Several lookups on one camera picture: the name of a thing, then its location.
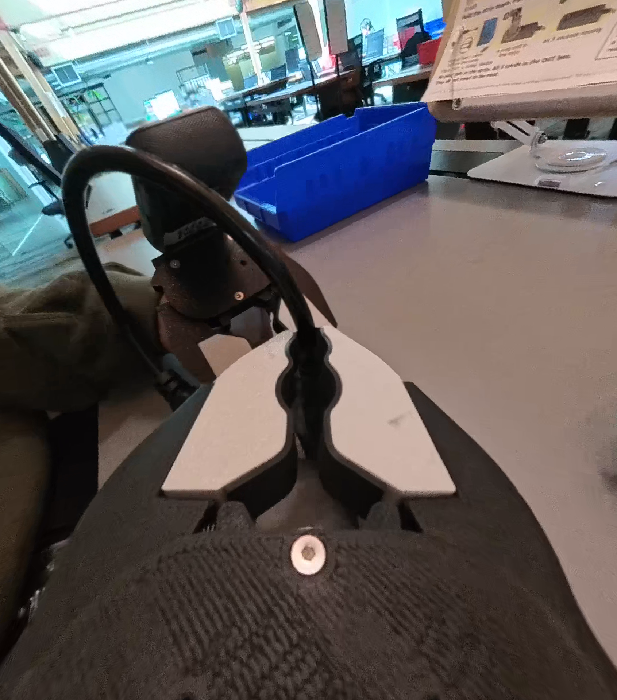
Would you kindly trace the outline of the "printed instruction sheet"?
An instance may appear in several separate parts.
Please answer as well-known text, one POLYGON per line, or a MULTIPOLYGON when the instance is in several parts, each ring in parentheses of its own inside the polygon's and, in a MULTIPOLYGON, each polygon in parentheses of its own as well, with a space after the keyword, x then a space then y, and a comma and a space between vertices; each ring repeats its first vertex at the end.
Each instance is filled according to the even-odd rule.
POLYGON ((617 117, 617 1, 450 1, 445 20, 437 120, 617 117))

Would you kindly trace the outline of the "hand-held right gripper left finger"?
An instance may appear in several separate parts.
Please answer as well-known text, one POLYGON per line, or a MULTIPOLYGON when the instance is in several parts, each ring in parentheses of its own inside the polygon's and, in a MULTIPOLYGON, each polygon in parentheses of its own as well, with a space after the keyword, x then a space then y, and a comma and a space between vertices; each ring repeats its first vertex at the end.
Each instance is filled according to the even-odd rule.
POLYGON ((242 503, 252 518, 296 483, 294 419, 282 394, 293 369, 286 330, 214 382, 162 484, 168 498, 242 503))

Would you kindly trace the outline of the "blue storage bin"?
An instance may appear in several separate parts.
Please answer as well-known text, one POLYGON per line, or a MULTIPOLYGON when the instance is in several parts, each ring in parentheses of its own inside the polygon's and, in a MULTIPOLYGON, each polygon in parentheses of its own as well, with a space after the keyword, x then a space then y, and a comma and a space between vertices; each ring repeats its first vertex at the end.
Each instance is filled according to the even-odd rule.
POLYGON ((358 108, 247 153, 235 203, 297 242, 427 180, 437 122, 423 102, 358 108))

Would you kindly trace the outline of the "black office chair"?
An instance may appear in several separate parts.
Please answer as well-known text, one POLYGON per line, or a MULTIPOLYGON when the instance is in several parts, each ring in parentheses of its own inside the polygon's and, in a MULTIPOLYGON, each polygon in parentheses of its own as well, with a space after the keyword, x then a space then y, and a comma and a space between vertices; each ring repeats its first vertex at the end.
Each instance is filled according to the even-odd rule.
POLYGON ((76 153, 74 146, 67 145, 64 136, 47 140, 43 146, 48 156, 45 160, 22 136, 2 121, 0 121, 0 137, 10 146, 9 158, 30 170, 36 178, 36 185, 50 195, 51 202, 42 207, 41 218, 64 219, 65 210, 62 207, 59 189, 62 173, 70 158, 76 153))

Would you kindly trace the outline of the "background office desk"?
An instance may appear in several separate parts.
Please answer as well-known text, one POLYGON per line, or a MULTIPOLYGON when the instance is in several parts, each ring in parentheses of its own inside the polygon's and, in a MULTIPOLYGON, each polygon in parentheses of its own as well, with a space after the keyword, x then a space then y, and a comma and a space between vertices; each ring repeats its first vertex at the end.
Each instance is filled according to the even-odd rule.
POLYGON ((289 116, 292 101, 312 96, 318 105, 319 121, 339 114, 352 116, 360 107, 376 105, 378 94, 374 92, 374 88, 410 83, 421 85, 428 81, 433 67, 433 65, 410 66, 397 74, 367 81, 367 87, 364 87, 362 80, 364 69, 341 74, 334 73, 314 81, 293 83, 281 90, 271 92, 270 86, 265 85, 264 92, 254 96, 237 96, 233 100, 222 102, 219 108, 226 114, 239 112, 243 117, 243 123, 248 124, 253 114, 289 116))

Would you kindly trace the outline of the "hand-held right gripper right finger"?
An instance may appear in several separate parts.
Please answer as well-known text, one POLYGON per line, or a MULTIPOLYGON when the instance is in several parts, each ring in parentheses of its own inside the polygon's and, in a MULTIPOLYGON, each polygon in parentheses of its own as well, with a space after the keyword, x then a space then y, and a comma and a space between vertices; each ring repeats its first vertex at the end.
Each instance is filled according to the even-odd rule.
POLYGON ((380 357, 332 326, 321 328, 335 394, 323 419, 321 478, 356 515, 375 503, 450 497, 456 492, 405 383, 380 357))

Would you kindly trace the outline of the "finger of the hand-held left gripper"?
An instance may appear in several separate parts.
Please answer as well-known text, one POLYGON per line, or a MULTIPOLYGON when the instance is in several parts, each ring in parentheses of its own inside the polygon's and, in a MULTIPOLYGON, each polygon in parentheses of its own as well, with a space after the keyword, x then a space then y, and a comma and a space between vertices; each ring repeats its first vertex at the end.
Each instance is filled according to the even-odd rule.
POLYGON ((326 325, 337 328, 336 318, 313 276, 296 261, 286 261, 285 264, 310 308, 314 325, 317 328, 326 325))
POLYGON ((198 349, 203 358, 198 380, 201 384, 210 384, 253 348, 244 337, 213 335, 201 341, 198 349))

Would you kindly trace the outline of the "white sign panel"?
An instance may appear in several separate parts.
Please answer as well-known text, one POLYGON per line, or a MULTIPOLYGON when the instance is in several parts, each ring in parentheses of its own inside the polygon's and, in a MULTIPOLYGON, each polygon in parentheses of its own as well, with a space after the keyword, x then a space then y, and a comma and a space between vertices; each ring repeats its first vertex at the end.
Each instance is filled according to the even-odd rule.
POLYGON ((294 16, 306 59, 309 62, 319 60, 322 56, 323 47, 311 3, 309 1, 295 2, 294 16))
POLYGON ((339 56, 348 51, 346 3, 323 1, 325 23, 330 54, 339 56))

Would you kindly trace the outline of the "white desk stand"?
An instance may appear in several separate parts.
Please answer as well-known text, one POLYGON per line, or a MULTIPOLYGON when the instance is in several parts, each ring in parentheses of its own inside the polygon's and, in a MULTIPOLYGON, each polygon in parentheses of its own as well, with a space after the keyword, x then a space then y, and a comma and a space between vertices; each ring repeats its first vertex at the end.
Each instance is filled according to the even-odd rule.
POLYGON ((471 179, 617 198, 617 140, 550 140, 523 120, 493 122, 521 146, 467 172, 471 179))

